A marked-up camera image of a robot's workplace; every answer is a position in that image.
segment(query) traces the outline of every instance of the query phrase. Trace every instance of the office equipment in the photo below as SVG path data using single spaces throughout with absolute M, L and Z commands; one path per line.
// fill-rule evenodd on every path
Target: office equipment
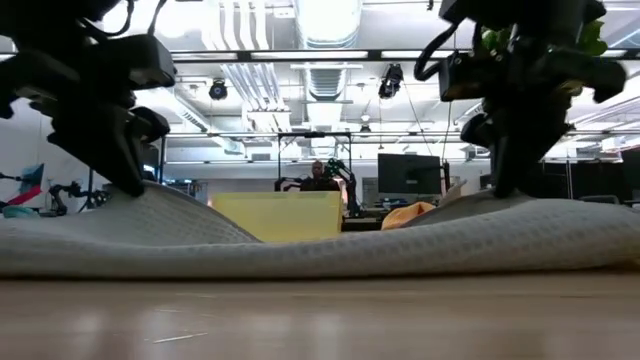
M 442 168 L 438 156 L 378 154 L 378 192 L 442 195 Z
M 627 150 L 623 151 L 621 155 L 624 177 L 631 188 L 632 198 L 640 199 L 640 151 L 638 149 Z
M 212 207 L 265 242 L 298 242 L 340 234 L 338 191 L 219 193 Z

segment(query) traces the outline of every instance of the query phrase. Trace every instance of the black monitor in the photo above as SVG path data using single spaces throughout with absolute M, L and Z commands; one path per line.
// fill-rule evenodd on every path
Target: black monitor
M 622 152 L 622 168 L 627 184 L 634 192 L 633 198 L 637 198 L 640 191 L 640 151 L 633 149 Z
M 378 154 L 378 193 L 442 195 L 440 157 Z

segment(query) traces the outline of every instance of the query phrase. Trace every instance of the man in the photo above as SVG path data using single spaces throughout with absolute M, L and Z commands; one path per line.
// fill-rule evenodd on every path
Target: man
M 311 175 L 300 184 L 300 191 L 340 191 L 335 180 L 324 176 L 324 165 L 320 161 L 311 165 Z

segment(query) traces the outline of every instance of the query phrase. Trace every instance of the desk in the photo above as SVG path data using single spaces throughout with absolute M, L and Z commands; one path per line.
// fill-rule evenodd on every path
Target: desk
M 0 282 L 11 360 L 637 359 L 640 275 Z
M 345 219 L 342 232 L 376 231 L 382 228 L 382 221 L 377 218 Z

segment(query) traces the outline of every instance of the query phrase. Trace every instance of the cable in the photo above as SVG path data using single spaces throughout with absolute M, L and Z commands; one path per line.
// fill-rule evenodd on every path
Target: cable
M 135 8 L 135 0 L 127 0 L 127 18 L 124 21 L 124 25 L 122 25 L 122 28 L 114 33 L 109 33 L 104 30 L 98 29 L 95 25 L 93 25 L 93 23 L 91 23 L 89 20 L 84 18 L 80 19 L 80 23 L 84 25 L 84 27 L 90 33 L 92 33 L 92 35 L 97 35 L 98 37 L 101 37 L 102 40 L 104 40 L 104 37 L 120 36 L 126 33 L 127 31 L 129 31 L 129 28 L 131 27 L 131 17 L 133 16 L 134 8 Z
M 429 45 L 422 50 L 422 53 L 420 53 L 418 60 L 416 60 L 416 65 L 413 68 L 413 77 L 416 80 L 426 81 L 438 72 L 440 63 L 435 63 L 426 70 L 424 70 L 424 68 L 427 66 L 429 59 L 433 56 L 433 53 L 438 50 L 439 47 L 444 45 L 447 40 L 449 40 L 456 30 L 458 30 L 459 25 L 460 24 L 451 24 L 447 30 L 436 36 L 435 39 L 433 39 Z
M 158 15 L 160 15 L 160 10 L 167 3 L 167 0 L 158 0 L 158 5 L 156 6 L 156 10 L 153 12 L 153 18 L 151 19 L 151 24 L 149 24 L 149 30 L 147 30 L 147 34 L 153 35 L 156 32 L 156 22 L 158 21 Z
M 451 128 L 451 112 L 453 109 L 453 104 L 449 103 L 449 114 L 447 115 L 447 131 L 444 132 L 444 142 L 442 143 L 442 161 L 444 161 L 445 150 L 447 149 L 447 138 L 449 137 L 449 129 Z
M 409 105 L 411 105 L 411 111 L 413 111 L 413 117 L 416 119 L 416 123 L 420 128 L 420 134 L 422 135 L 422 140 L 424 140 L 425 145 L 427 145 L 427 150 L 429 150 L 429 155 L 433 156 L 431 152 L 431 147 L 429 146 L 429 142 L 427 141 L 427 137 L 424 135 L 424 130 L 422 129 L 422 124 L 420 123 L 420 119 L 418 119 L 418 114 L 416 113 L 416 108 L 413 106 L 413 101 L 411 100 L 411 94 L 409 94 L 409 87 L 406 82 L 404 83 L 404 88 L 407 90 L 407 98 L 409 98 Z

